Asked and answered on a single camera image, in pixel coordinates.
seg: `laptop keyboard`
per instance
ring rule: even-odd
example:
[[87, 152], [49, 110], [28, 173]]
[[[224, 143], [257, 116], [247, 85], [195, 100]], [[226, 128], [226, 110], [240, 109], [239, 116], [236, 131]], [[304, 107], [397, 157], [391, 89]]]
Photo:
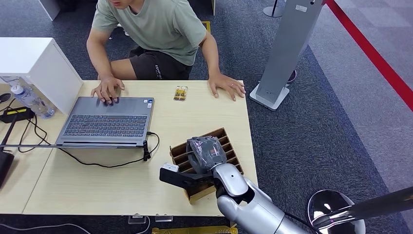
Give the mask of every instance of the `laptop keyboard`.
[[147, 116], [73, 115], [64, 136], [143, 137]]

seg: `white label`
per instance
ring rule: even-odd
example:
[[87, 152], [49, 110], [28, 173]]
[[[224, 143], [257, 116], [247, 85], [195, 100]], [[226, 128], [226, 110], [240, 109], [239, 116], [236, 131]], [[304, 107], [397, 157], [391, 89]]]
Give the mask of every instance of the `white label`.
[[296, 10], [302, 11], [302, 12], [307, 12], [307, 7], [301, 6], [301, 5], [297, 5], [297, 6], [296, 6]]

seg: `light wood desk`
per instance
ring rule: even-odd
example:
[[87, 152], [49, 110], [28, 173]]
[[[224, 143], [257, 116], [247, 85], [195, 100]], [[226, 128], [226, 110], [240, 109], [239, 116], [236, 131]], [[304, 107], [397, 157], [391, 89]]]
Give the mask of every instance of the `light wood desk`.
[[[7, 92], [10, 92], [10, 87], [7, 84], [1, 84], [0, 94]], [[0, 104], [0, 110], [7, 107], [10, 101]], [[21, 106], [23, 105], [18, 101], [14, 101], [12, 104], [14, 108]], [[27, 121], [25, 120], [16, 122], [7, 144], [18, 144], [26, 125]], [[9, 127], [10, 124], [0, 123], [1, 140], [3, 140]], [[42, 128], [47, 132], [53, 129], [53, 127], [47, 125], [42, 126]], [[38, 144], [40, 141], [34, 133], [34, 126], [30, 124], [22, 143]], [[7, 178], [0, 189], [0, 213], [21, 214], [52, 149], [37, 148], [24, 154], [18, 152], [17, 148], [5, 148], [5, 150], [11, 151], [15, 158], [7, 174]]]
[[[98, 81], [86, 81], [80, 96], [90, 95]], [[174, 101], [177, 85], [188, 86], [186, 101]], [[215, 194], [190, 205], [181, 188], [159, 180], [159, 169], [171, 162], [169, 147], [212, 130], [225, 127], [245, 176], [257, 182], [246, 102], [230, 100], [220, 92], [215, 99], [206, 81], [129, 81], [122, 96], [154, 97], [150, 131], [160, 136], [160, 146], [152, 158], [120, 168], [85, 166], [62, 151], [53, 149], [27, 203], [24, 214], [62, 215], [221, 215]], [[54, 121], [57, 136], [65, 116], [56, 114], [42, 120], [39, 126]], [[149, 136], [149, 149], [157, 143]], [[141, 149], [70, 150], [84, 162], [106, 165], [120, 164], [142, 157]]]

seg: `cardboard tray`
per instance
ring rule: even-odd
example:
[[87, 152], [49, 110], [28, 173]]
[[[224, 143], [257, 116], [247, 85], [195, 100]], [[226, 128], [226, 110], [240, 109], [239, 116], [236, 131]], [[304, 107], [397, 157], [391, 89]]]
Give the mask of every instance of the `cardboard tray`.
[[[217, 129], [213, 132], [207, 133], [202, 136], [217, 137], [219, 139], [220, 144], [222, 145], [222, 148], [226, 153], [226, 162], [235, 165], [237, 169], [240, 171], [240, 173], [242, 175], [244, 174], [244, 171], [240, 165], [240, 162], [238, 161], [237, 155], [234, 149], [232, 148], [231, 142], [229, 141], [229, 138], [224, 128]], [[188, 161], [186, 145], [187, 143], [185, 142], [173, 148], [171, 147], [169, 154], [172, 157], [173, 164], [179, 166], [179, 172], [194, 174], [195, 170]], [[212, 183], [204, 183], [200, 184], [195, 188], [185, 190], [185, 195], [187, 196], [189, 202], [192, 203], [213, 192], [215, 192], [214, 185]]]

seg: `man's arm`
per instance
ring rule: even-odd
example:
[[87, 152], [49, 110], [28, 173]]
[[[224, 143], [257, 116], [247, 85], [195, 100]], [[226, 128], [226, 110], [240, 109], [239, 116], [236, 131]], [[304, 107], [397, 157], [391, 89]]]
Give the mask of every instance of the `man's arm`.
[[123, 82], [113, 76], [111, 63], [106, 53], [105, 45], [110, 35], [110, 32], [100, 32], [92, 28], [86, 42], [90, 60], [101, 80], [99, 86], [92, 89], [91, 97], [96, 93], [102, 102], [106, 101], [109, 104], [112, 102], [110, 96], [117, 102], [115, 87], [125, 89]]
[[106, 42], [110, 35], [108, 32], [100, 32], [92, 28], [86, 42], [90, 60], [99, 74], [100, 79], [113, 77], [111, 64], [105, 49]]
[[218, 47], [215, 38], [209, 33], [206, 32], [205, 38], [200, 43], [202, 48], [202, 54], [208, 64], [208, 74], [209, 74], [209, 85], [214, 96], [218, 97], [217, 88], [225, 89], [229, 92], [231, 98], [235, 101], [235, 92], [240, 96], [244, 97], [245, 89], [244, 85], [238, 82], [235, 79], [227, 77], [221, 74], [219, 69], [219, 56], [218, 56]]

